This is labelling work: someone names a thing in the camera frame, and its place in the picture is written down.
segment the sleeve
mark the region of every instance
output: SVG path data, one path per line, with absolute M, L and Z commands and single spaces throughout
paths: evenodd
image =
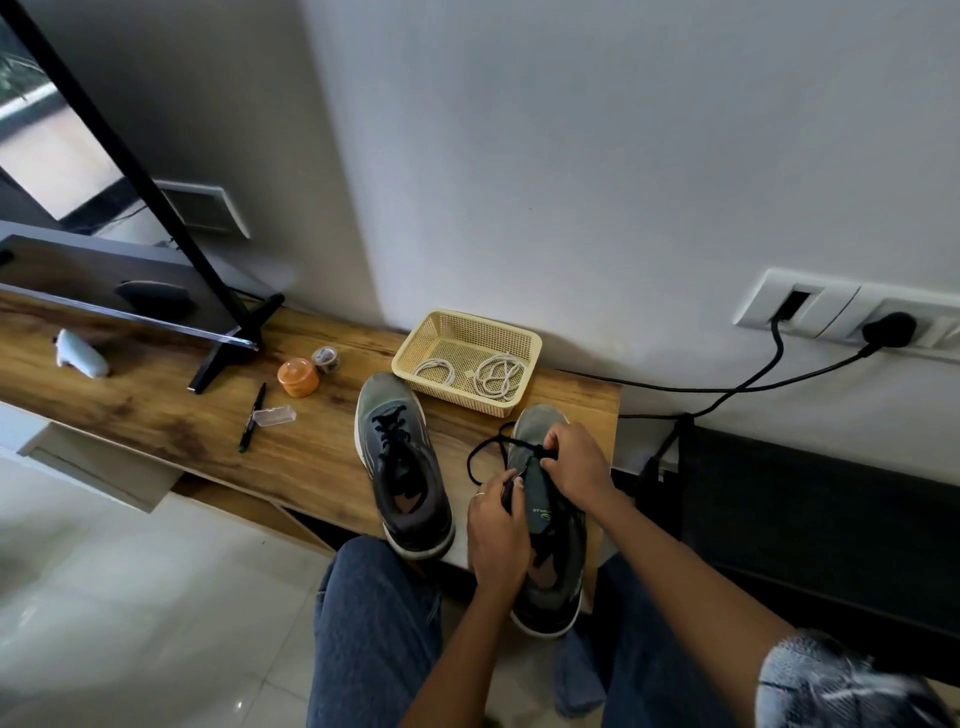
M 944 728 L 951 711 L 922 677 L 882 672 L 826 635 L 801 632 L 767 655 L 756 728 Z

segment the white cabinet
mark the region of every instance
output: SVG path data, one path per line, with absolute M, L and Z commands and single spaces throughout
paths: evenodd
M 183 471 L 0 402 L 0 450 L 24 465 L 150 513 Z

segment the beige mesh basket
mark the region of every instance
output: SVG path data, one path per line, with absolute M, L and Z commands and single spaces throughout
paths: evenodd
M 394 357 L 394 374 L 418 392 L 494 417 L 506 417 L 523 397 L 542 345 L 533 331 L 438 308 L 427 314 L 407 336 Z M 476 368 L 484 359 L 499 353 L 515 356 L 525 367 L 522 374 L 511 378 L 511 386 L 517 387 L 508 400 L 483 397 L 473 386 Z M 449 386 L 444 385 L 447 370 L 442 367 L 414 375 L 421 362 L 433 358 L 445 359 L 453 365 L 456 377 Z

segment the tile floor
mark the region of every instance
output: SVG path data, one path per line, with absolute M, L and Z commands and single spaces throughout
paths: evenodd
M 0 458 L 0 727 L 300 728 L 328 563 L 178 496 L 147 516 Z M 599 725 L 553 712 L 551 650 L 505 636 L 504 726 Z

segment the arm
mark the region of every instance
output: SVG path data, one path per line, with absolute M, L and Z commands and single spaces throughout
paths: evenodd
M 467 613 L 427 676 L 401 728 L 483 722 L 496 642 L 530 561 L 523 481 L 515 481 L 513 515 L 500 504 L 503 485 L 516 471 L 488 481 L 470 500 L 469 560 L 477 589 Z
M 753 726 L 763 661 L 796 630 L 637 511 L 582 425 L 555 425 L 544 446 L 560 452 L 541 462 L 551 479 L 607 531 L 737 722 Z

